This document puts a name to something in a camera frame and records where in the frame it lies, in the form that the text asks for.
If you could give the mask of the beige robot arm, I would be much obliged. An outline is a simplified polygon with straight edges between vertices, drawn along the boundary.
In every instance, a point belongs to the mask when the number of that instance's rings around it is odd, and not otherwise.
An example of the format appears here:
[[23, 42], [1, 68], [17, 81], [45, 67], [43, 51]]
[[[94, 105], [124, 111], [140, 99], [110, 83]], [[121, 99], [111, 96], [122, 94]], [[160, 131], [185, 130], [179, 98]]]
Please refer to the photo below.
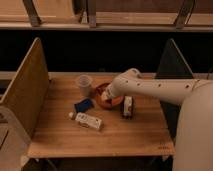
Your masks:
[[132, 94], [181, 107], [172, 171], [213, 171], [213, 80], [142, 79], [131, 68], [112, 80], [101, 99]]

